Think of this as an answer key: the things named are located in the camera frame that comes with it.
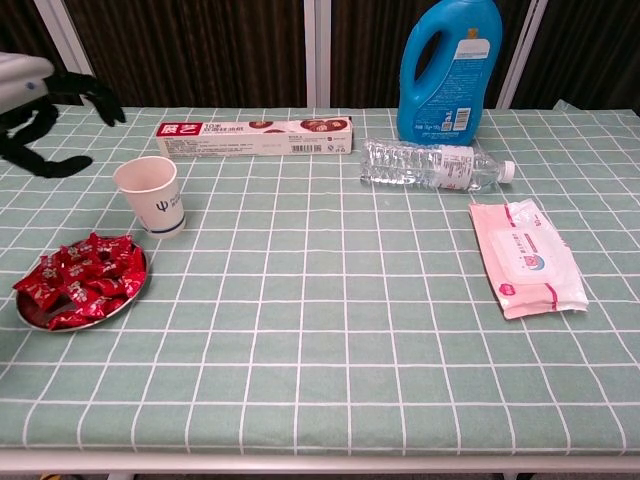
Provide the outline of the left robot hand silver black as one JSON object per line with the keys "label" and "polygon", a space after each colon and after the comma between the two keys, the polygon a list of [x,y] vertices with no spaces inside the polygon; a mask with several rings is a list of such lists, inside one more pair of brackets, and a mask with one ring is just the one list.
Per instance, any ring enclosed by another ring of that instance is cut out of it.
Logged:
{"label": "left robot hand silver black", "polygon": [[114,92],[91,75],[58,73],[46,58],[1,54],[1,158],[42,178],[67,178],[91,165],[88,156],[52,162],[28,147],[55,125],[59,110],[52,94],[78,95],[89,100],[106,125],[126,121]]}

